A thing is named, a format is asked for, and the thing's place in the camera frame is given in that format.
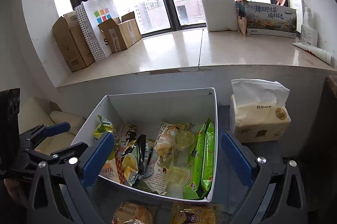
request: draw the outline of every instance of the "white shopping bag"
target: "white shopping bag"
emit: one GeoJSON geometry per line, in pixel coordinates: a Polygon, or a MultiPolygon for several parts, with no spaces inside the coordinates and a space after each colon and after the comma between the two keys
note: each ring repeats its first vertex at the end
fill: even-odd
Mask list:
{"type": "Polygon", "coordinates": [[[112,53],[111,47],[98,24],[118,17],[113,0],[83,1],[75,11],[95,61],[108,57],[112,53]]]}

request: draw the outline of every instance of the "open cardboard box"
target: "open cardboard box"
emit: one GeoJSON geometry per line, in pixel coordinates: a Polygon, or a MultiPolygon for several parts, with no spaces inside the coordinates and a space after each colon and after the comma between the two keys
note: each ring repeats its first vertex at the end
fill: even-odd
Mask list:
{"type": "Polygon", "coordinates": [[[109,18],[98,25],[110,44],[113,53],[130,48],[142,39],[134,12],[119,17],[109,18]]]}
{"type": "MultiPolygon", "coordinates": [[[[214,88],[106,95],[88,117],[76,135],[72,145],[82,141],[89,146],[92,146],[95,143],[93,132],[99,124],[97,115],[102,115],[111,121],[116,128],[119,128],[120,124],[125,123],[137,124],[138,135],[144,134],[147,138],[151,139],[157,138],[160,123],[163,119],[172,123],[192,123],[190,131],[194,133],[198,132],[200,127],[207,121],[207,118],[213,120],[215,129],[213,183],[208,196],[203,200],[183,199],[182,192],[180,196],[176,195],[174,197],[147,193],[100,176],[110,183],[113,183],[114,187],[121,190],[131,191],[131,193],[138,193],[148,198],[150,197],[171,202],[188,202],[191,204],[202,204],[212,201],[218,151],[217,103],[214,88]]],[[[170,184],[171,183],[169,183],[166,188],[168,194],[170,184]]]]}

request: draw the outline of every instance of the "white box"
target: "white box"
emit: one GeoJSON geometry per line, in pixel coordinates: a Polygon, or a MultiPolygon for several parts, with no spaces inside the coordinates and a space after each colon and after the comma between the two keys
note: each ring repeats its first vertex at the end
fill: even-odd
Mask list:
{"type": "Polygon", "coordinates": [[[145,134],[152,139],[156,139],[163,119],[172,123],[192,123],[194,127],[191,131],[193,132],[198,131],[207,118],[213,120],[215,126],[213,183],[208,196],[203,200],[186,200],[147,193],[101,176],[117,187],[163,201],[183,201],[196,204],[212,201],[218,153],[218,118],[214,88],[106,95],[90,114],[72,145],[85,142],[91,146],[95,143],[93,132],[99,124],[97,115],[102,115],[111,121],[116,128],[123,123],[139,124],[138,134],[145,134]]]}

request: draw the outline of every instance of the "tissue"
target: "tissue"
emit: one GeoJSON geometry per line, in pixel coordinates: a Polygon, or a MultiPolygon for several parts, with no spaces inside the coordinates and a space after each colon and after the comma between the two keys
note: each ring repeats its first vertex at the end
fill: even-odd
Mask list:
{"type": "Polygon", "coordinates": [[[285,102],[290,90],[260,79],[232,80],[230,128],[242,143],[279,139],[290,124],[285,102]]]}

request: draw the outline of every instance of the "screw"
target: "screw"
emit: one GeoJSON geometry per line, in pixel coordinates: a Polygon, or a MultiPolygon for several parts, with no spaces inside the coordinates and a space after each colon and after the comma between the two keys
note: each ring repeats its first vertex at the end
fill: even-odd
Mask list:
{"type": "Polygon", "coordinates": [[[45,161],[41,161],[39,163],[39,168],[43,168],[45,165],[46,165],[46,162],[45,161]]]}
{"type": "Polygon", "coordinates": [[[295,160],[290,160],[289,161],[289,165],[292,166],[292,167],[296,167],[297,166],[297,163],[295,160]]]}
{"type": "Polygon", "coordinates": [[[264,157],[258,157],[257,158],[257,162],[261,163],[261,164],[264,164],[267,162],[267,159],[265,159],[264,157]]]}
{"type": "Polygon", "coordinates": [[[71,159],[69,159],[68,162],[69,162],[69,164],[73,165],[73,164],[76,164],[77,161],[79,161],[77,158],[71,158],[71,159]]]}

